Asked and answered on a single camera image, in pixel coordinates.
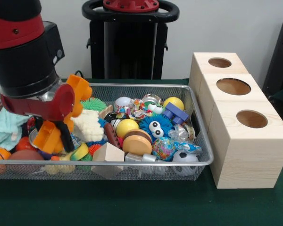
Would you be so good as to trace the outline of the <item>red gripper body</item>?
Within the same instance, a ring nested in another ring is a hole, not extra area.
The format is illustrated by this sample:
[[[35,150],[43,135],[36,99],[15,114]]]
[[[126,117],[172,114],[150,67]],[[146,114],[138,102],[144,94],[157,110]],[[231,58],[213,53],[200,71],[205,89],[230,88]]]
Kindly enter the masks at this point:
[[[66,83],[58,86],[54,92],[46,92],[45,97],[52,97],[50,100],[32,98],[14,99],[3,94],[0,100],[5,109],[19,115],[40,116],[49,121],[63,121],[72,112],[75,103],[73,88]]]

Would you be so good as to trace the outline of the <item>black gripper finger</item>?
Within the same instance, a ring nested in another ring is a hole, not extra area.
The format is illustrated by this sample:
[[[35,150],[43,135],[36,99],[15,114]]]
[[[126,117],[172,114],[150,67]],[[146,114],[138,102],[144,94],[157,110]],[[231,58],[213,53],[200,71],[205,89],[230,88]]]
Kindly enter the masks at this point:
[[[34,120],[35,120],[35,127],[37,129],[37,131],[40,130],[40,128],[43,125],[44,119],[42,117],[39,116],[34,116]]]
[[[61,141],[64,147],[64,150],[67,153],[70,153],[74,150],[74,144],[68,129],[68,126],[63,121],[54,121],[55,126],[60,131]]]

